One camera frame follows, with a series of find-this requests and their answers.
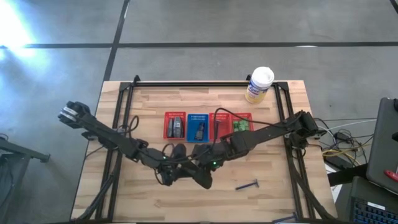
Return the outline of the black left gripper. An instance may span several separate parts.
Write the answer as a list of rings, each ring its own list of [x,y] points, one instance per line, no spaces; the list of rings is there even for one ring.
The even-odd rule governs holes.
[[[156,168],[156,173],[161,175],[162,184],[171,186],[175,181],[175,171],[179,165],[188,162],[187,157],[174,158],[169,156],[162,156],[160,158],[160,165]]]

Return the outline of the white yellow wipes canister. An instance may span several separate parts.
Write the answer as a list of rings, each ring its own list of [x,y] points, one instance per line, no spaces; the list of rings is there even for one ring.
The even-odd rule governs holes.
[[[246,100],[252,104],[262,102],[273,82],[274,72],[269,67],[257,67],[249,79]]]

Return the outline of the black equipment crate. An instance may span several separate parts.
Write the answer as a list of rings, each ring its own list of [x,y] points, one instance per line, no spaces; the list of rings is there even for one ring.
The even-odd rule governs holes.
[[[398,195],[355,177],[349,195],[349,221],[360,224],[398,224]]]

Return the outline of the dark blue disposable razor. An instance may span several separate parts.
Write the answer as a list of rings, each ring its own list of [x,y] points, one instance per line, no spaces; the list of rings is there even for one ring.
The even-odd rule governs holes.
[[[278,218],[272,221],[273,224],[278,224],[278,223],[295,223],[298,220],[298,216],[295,212],[292,213],[291,216],[284,217],[284,218]]]
[[[253,182],[251,182],[249,184],[245,184],[245,185],[236,187],[235,190],[241,190],[241,189],[245,189],[245,188],[252,187],[252,186],[255,186],[256,188],[259,187],[259,183],[258,183],[257,179],[255,179]]]

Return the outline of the black metal cart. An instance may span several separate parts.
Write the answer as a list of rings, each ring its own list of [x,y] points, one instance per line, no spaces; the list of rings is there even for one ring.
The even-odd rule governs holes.
[[[43,154],[8,141],[0,134],[0,224],[5,224],[31,159],[46,163],[50,154]]]

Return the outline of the grey equipment case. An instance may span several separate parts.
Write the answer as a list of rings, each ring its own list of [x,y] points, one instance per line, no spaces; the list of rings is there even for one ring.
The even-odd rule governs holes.
[[[398,172],[398,99],[382,98],[379,104],[366,177],[398,195],[398,182],[384,175]]]

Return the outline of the black metal rig frame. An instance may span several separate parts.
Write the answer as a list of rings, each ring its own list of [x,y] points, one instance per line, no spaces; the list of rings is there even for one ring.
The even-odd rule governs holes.
[[[277,82],[264,101],[245,98],[246,81],[104,82],[95,116],[117,128],[139,117],[133,136],[169,152],[164,114],[209,114],[217,108],[251,113],[256,129],[277,123],[310,105],[303,81]],[[310,141],[295,151],[288,136],[257,145],[248,155],[213,173],[210,189],[192,179],[166,187],[154,171],[90,142],[70,224],[264,223],[291,216],[309,222],[336,218],[320,148]],[[259,187],[235,190],[257,179]]]

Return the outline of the red plastic slotted basket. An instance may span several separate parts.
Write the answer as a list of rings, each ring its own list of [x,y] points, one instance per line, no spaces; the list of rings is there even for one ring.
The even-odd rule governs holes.
[[[174,119],[177,116],[181,117],[181,119],[183,121],[183,131],[184,131],[183,138],[174,138],[174,137],[168,138],[167,137],[167,126],[168,126],[168,123],[169,123],[169,119],[170,118]],[[167,112],[165,112],[165,114],[164,114],[163,138],[164,139],[170,139],[170,140],[183,140],[186,137],[186,124],[187,124],[186,118],[187,118],[187,115],[186,115],[186,112],[184,112],[184,111],[167,111]]]
[[[217,139],[223,137],[232,132],[231,127],[231,116],[228,113],[217,113],[214,117],[214,113],[209,114],[209,140],[214,140],[215,132],[214,127],[217,130]]]
[[[252,115],[251,113],[238,113],[238,116],[231,115],[231,126],[233,130],[233,121],[247,121],[249,123],[249,128],[250,131],[254,130],[254,125],[249,122],[249,120],[252,120]]]

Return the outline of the blue plastic slotted basket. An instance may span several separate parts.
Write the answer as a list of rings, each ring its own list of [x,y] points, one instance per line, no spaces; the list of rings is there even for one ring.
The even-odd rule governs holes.
[[[205,123],[205,131],[203,133],[203,140],[195,140],[195,133],[198,131],[198,125],[200,122]],[[209,115],[208,114],[188,114],[187,117],[187,142],[208,142],[209,141]]]

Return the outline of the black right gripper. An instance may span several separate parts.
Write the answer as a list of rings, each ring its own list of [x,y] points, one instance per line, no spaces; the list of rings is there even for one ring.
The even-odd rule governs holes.
[[[198,166],[192,162],[187,163],[187,172],[192,178],[209,177],[209,171],[215,171],[222,167],[224,160],[220,156],[214,155],[211,151],[205,152],[198,158]]]

